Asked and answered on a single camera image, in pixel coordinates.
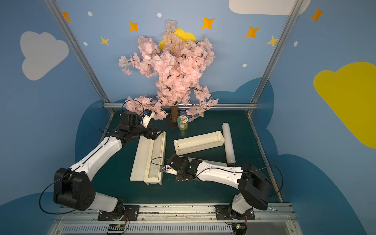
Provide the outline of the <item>small green label can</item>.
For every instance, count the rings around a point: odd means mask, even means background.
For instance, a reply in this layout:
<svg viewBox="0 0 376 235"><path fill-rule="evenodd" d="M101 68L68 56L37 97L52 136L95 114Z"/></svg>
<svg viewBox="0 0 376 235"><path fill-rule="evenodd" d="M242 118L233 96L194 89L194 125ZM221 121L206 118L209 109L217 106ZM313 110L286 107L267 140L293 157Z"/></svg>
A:
<svg viewBox="0 0 376 235"><path fill-rule="evenodd" d="M177 126L179 130L186 130L188 128L189 119L185 115L181 115L177 118Z"/></svg>

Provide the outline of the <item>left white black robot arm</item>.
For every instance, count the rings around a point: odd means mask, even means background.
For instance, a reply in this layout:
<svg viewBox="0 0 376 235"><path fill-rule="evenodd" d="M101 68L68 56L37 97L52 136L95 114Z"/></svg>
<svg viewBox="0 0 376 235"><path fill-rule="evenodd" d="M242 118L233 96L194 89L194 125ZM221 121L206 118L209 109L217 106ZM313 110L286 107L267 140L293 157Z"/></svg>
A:
<svg viewBox="0 0 376 235"><path fill-rule="evenodd" d="M127 111L120 116L118 126L108 131L94 150L70 168L60 168L55 173L53 201L56 204L78 211L124 211L120 199L96 192L92 180L103 165L134 138L156 140L162 134L162 130L150 124L155 112L149 109L141 115Z"/></svg>

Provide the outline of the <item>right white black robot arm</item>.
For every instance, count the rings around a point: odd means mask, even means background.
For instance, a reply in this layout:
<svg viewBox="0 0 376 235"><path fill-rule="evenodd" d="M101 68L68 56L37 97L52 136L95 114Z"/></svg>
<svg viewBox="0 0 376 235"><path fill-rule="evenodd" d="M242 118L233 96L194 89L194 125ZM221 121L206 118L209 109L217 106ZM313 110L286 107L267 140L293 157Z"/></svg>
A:
<svg viewBox="0 0 376 235"><path fill-rule="evenodd" d="M200 159L172 155L167 161L176 181L210 181L239 190L229 204L228 214L241 218L251 208L268 209L272 183L252 164L243 167L220 166Z"/></svg>

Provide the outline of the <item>small circuit board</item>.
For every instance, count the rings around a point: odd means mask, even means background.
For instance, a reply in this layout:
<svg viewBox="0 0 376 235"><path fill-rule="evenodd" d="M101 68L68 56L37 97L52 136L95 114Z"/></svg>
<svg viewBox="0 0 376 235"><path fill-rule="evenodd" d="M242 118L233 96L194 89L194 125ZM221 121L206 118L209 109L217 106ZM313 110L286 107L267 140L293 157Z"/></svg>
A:
<svg viewBox="0 0 376 235"><path fill-rule="evenodd" d="M125 232L125 224L109 224L106 234L108 235L122 235Z"/></svg>

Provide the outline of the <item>aluminium front rail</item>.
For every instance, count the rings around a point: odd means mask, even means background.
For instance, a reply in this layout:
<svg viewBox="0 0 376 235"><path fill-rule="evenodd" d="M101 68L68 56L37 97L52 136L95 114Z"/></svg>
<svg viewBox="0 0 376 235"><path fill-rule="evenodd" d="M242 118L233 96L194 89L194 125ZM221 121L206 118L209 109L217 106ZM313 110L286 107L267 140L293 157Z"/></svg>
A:
<svg viewBox="0 0 376 235"><path fill-rule="evenodd" d="M107 235L109 224L125 224L122 235L301 235L293 207L271 203L268 209L253 209L255 220L217 220L215 203L140 204L136 221L98 221L99 212L61 210L50 235Z"/></svg>

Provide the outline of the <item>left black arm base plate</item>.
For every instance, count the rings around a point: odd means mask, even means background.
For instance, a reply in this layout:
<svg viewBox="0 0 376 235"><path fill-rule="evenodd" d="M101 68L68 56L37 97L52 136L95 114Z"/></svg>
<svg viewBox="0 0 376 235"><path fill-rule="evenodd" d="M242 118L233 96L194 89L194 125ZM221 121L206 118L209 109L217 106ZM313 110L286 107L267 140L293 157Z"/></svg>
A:
<svg viewBox="0 0 376 235"><path fill-rule="evenodd" d="M139 210L139 205L121 205L113 212L100 211L98 221L136 221Z"/></svg>

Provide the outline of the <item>white dispenser lid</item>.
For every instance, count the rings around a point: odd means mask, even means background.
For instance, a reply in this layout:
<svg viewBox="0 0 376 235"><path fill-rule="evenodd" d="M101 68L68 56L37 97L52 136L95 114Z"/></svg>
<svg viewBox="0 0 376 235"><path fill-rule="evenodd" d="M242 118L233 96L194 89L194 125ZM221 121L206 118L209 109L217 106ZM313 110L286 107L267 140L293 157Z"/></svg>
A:
<svg viewBox="0 0 376 235"><path fill-rule="evenodd" d="M152 148L153 140L141 136L130 175L131 182L144 181L146 175L147 161L149 156L152 154Z"/></svg>
<svg viewBox="0 0 376 235"><path fill-rule="evenodd" d="M202 160L202 159L197 159L197 158L190 158L188 157L189 161L191 162L192 160ZM209 161L209 160L202 160L204 162L207 162L209 164L212 164L212 165L219 165L219 166L226 166L227 167L227 163L221 163L221 162L215 162L215 161Z"/></svg>

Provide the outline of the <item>pink cherry blossom tree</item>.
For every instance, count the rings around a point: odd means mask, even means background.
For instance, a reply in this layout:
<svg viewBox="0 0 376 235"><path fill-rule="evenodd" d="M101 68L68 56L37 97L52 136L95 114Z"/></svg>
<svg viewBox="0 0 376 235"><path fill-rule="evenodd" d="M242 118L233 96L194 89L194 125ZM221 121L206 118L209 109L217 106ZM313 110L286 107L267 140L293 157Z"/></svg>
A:
<svg viewBox="0 0 376 235"><path fill-rule="evenodd" d="M118 65L124 74L131 75L132 68L146 77L157 77L157 95L153 98L140 96L128 98L124 107L131 112L142 114L149 109L155 113L155 120L163 120L167 112L163 107L188 105L191 94L198 104L187 110L188 115L200 115L218 104L213 99L208 87L201 86L199 80L203 72L213 62L215 55L208 38L200 41L184 40L178 36L176 22L166 21L163 44L157 44L152 38L140 36L138 48L129 58L122 56Z"/></svg>

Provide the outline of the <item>plastic wrap roll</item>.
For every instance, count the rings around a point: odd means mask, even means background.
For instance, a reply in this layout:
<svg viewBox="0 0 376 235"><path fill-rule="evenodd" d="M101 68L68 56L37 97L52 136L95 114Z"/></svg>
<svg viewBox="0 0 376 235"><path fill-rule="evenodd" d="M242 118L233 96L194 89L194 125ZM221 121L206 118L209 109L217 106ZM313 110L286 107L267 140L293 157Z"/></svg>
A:
<svg viewBox="0 0 376 235"><path fill-rule="evenodd" d="M236 163L236 158L229 123L225 122L222 124L222 132L225 139L224 145L227 164L234 165Z"/></svg>

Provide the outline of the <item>white wrap dispenser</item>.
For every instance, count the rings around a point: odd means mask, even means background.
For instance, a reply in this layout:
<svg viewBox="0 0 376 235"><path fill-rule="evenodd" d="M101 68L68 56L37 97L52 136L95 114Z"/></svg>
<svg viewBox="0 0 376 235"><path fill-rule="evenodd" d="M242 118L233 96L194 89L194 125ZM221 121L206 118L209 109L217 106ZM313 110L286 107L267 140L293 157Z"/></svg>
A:
<svg viewBox="0 0 376 235"><path fill-rule="evenodd" d="M156 140L147 139L148 152L144 182L149 185L162 184L164 166L166 133L163 132Z"/></svg>
<svg viewBox="0 0 376 235"><path fill-rule="evenodd" d="M179 156L207 150L224 145L225 139L221 131L174 140L175 152Z"/></svg>

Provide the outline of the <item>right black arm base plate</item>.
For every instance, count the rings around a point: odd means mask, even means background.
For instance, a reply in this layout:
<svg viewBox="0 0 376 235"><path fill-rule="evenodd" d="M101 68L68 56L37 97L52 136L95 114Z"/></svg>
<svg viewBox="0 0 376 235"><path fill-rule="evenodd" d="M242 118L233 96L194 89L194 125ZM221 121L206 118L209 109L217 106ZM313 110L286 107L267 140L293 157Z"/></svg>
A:
<svg viewBox="0 0 376 235"><path fill-rule="evenodd" d="M214 211L217 220L255 220L253 208L246 210L245 213L239 213L230 205L215 205Z"/></svg>

